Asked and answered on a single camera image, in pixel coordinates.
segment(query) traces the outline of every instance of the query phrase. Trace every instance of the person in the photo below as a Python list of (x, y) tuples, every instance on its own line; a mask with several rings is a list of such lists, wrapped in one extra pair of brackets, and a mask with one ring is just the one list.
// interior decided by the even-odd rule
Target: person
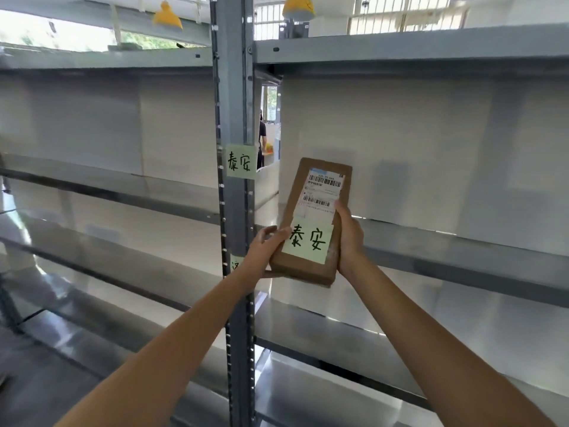
[(260, 112), (259, 121), (259, 150), (257, 151), (257, 169), (265, 166), (265, 153), (267, 152), (267, 126), (263, 122), (263, 111)]
[[(554, 427), (505, 377), (370, 261), (359, 224), (347, 207), (337, 204), (336, 210), (342, 224), (340, 273), (387, 335), (445, 427)], [(262, 229), (237, 269), (94, 388), (56, 427), (166, 425), (236, 303), (253, 291), (269, 258), (290, 233), (290, 228)]]

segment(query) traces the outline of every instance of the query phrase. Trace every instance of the hand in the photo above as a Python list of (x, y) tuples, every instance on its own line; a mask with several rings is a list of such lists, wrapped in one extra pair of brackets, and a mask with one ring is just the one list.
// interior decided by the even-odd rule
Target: hand
[(342, 237), (340, 238), (340, 262), (338, 270), (345, 278), (351, 272), (352, 265), (360, 258), (365, 257), (364, 253), (364, 231), (361, 230), (356, 219), (352, 218), (352, 214), (348, 207), (340, 201), (334, 203), (336, 211), (340, 215), (342, 221)]
[(292, 232), (290, 227), (276, 230), (276, 226), (268, 226), (261, 229), (251, 245), (247, 256), (243, 259), (238, 269), (243, 270), (248, 274), (246, 280), (247, 293), (251, 293), (259, 279), (263, 277), (263, 273), (268, 265), (268, 260), (271, 258), (277, 247), (286, 240)]

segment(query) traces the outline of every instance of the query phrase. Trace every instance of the sticky note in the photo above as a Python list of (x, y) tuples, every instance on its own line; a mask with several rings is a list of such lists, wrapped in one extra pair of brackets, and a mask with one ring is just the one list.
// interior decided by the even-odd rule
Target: sticky note
[(334, 226), (302, 217), (294, 217), (290, 226), (293, 232), (285, 241), (282, 252), (324, 264)]
[(230, 265), (230, 269), (231, 271), (233, 271), (235, 268), (237, 268), (239, 266), (239, 264), (241, 262), (243, 262), (243, 259), (241, 256), (235, 256), (235, 255), (230, 255), (231, 257), (231, 262), (229, 263)]
[(224, 166), (228, 176), (255, 179), (257, 173), (257, 147), (255, 145), (227, 145)]

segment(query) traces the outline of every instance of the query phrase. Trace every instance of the metal upright post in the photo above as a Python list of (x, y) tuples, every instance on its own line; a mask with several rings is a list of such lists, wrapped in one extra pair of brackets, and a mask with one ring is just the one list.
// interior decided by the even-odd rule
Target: metal upright post
[[(224, 169), (227, 145), (255, 145), (252, 0), (210, 0), (210, 11), (221, 247), (226, 276), (230, 273), (230, 254), (245, 256), (254, 237), (254, 181), (227, 176)], [(251, 427), (254, 422), (253, 320), (254, 299), (250, 294), (239, 301), (225, 326), (232, 427)]]

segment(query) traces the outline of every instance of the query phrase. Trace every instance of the yellow object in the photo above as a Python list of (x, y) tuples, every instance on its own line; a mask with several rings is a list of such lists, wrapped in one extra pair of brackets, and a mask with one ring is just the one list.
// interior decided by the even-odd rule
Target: yellow object
[(308, 22), (314, 19), (312, 0), (286, 0), (283, 7), (283, 17), (290, 21)]
[(160, 3), (161, 10), (154, 14), (153, 24), (164, 24), (166, 26), (180, 27), (181, 20), (178, 18), (166, 0)]

